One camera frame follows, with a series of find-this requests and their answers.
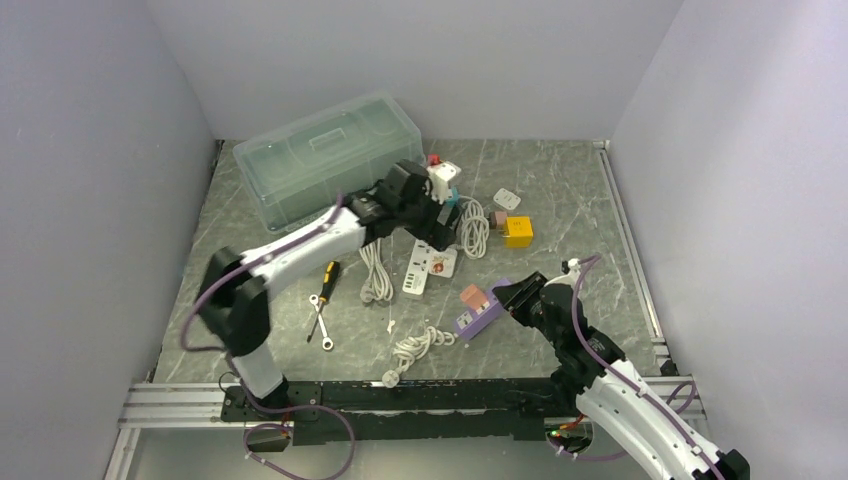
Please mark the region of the white plug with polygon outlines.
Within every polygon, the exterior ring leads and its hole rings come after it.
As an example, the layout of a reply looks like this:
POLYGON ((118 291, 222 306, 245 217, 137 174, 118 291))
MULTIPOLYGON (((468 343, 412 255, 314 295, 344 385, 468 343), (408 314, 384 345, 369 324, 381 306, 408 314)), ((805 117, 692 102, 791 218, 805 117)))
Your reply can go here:
POLYGON ((522 199, 515 193, 505 188, 500 188, 493 195, 493 202, 505 211, 514 211, 521 203, 522 199))

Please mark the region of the teal power strip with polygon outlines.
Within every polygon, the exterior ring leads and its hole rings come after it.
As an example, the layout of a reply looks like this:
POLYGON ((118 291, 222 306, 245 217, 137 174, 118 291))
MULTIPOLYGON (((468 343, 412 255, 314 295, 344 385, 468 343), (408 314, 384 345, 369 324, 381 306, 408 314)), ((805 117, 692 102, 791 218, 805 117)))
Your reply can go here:
POLYGON ((445 207, 448 209, 457 208, 460 202, 461 196, 459 195, 458 189, 456 187, 451 187, 447 199, 445 201, 445 207))

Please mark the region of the white power strip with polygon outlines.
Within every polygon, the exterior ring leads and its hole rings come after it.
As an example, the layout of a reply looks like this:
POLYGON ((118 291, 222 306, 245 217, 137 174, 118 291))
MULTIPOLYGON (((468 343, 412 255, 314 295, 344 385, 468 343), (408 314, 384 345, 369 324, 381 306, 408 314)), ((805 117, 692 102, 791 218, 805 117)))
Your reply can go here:
POLYGON ((403 277, 401 289, 403 296, 415 300, 423 298, 433 253, 431 246, 423 240, 415 242, 403 277))

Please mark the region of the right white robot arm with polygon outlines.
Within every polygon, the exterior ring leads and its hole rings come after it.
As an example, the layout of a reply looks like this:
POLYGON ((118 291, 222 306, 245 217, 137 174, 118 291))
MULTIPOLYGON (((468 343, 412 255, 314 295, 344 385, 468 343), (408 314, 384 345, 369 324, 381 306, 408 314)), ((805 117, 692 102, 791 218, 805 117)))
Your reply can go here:
POLYGON ((651 478, 750 478, 740 452, 721 449, 688 425, 624 351, 588 325, 575 287, 535 272, 493 294, 514 320, 538 330, 553 347, 556 401, 603 428, 651 478))

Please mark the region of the small pink plug adapter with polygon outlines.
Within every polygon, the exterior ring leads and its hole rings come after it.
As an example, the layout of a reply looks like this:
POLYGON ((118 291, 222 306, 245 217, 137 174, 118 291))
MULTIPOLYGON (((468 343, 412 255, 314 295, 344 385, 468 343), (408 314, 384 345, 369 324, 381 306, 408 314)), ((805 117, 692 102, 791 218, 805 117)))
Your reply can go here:
POLYGON ((508 219, 506 211, 492 211, 489 213, 488 221, 492 230, 503 231, 508 219))

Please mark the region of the purple power strip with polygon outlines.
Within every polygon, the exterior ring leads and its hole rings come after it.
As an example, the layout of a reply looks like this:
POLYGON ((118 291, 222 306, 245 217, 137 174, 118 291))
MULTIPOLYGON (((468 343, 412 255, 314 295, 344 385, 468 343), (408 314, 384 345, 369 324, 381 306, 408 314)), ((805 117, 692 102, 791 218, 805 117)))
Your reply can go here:
POLYGON ((510 281, 507 278, 501 278, 487 290, 479 287, 486 292, 490 302, 490 306, 480 313, 469 310, 463 303, 466 310, 454 320, 454 330, 459 338, 470 341, 505 312, 504 308, 493 295, 492 288, 509 283, 510 281))

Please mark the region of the white cube socket red print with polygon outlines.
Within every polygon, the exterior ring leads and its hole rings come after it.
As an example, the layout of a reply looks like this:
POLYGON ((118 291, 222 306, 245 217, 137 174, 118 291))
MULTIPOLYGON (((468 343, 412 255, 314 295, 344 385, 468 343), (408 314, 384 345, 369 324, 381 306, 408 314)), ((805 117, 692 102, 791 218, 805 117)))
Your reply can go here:
POLYGON ((452 278, 456 268, 458 252, 454 248, 444 251, 432 250, 427 260, 429 275, 441 278, 452 278))

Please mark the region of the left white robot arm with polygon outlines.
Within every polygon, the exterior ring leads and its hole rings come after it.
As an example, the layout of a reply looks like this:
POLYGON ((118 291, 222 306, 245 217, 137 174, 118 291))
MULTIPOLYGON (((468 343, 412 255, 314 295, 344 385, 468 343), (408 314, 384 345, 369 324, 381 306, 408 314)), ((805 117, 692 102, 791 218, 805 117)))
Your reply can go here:
POLYGON ((270 303, 301 277, 403 229, 443 251, 456 240, 458 207, 447 205, 460 167, 392 165, 372 186, 341 195, 320 217, 251 250, 230 248, 210 259, 187 319, 201 319, 220 343, 246 390, 267 408, 289 405, 288 381, 269 347, 270 303))

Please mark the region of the yellow cube socket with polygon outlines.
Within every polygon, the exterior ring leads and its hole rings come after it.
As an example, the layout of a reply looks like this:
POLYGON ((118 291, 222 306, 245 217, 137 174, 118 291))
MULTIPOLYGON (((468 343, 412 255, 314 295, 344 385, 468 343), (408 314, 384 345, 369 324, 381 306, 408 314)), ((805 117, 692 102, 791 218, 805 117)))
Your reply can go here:
POLYGON ((506 248, 529 247, 534 240, 531 218, 528 216, 508 216, 503 226, 503 239, 506 248))

